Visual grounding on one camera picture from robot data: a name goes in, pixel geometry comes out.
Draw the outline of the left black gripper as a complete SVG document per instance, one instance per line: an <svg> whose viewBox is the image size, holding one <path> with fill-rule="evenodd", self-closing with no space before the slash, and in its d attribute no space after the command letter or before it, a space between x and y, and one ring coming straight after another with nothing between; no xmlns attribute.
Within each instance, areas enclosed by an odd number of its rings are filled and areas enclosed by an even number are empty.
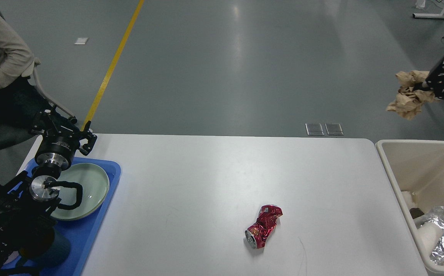
<svg viewBox="0 0 444 276"><path fill-rule="evenodd" d="M37 112L28 133L32 136L43 136L35 161L37 165L52 164L65 171L70 168L76 151L83 156L92 152L97 141L97 135L91 130L92 121L87 121L84 130L76 133L59 133L59 124L55 115L57 105L51 109Z"/></svg>

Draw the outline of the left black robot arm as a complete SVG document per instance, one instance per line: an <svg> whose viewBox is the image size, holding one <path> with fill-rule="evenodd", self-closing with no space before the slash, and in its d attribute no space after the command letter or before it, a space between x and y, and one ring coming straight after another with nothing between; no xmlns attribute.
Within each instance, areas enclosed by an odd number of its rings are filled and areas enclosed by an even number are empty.
<svg viewBox="0 0 444 276"><path fill-rule="evenodd" d="M83 187L59 177L71 167L76 151L85 156L92 151L97 136L90 130L91 121L75 131L55 124L54 114L54 108L38 112L31 125L30 133L43 138L31 175L22 171L0 184L0 276L38 276L41 269L25 262L52 252L58 241L52 213L74 210L82 203Z"/></svg>

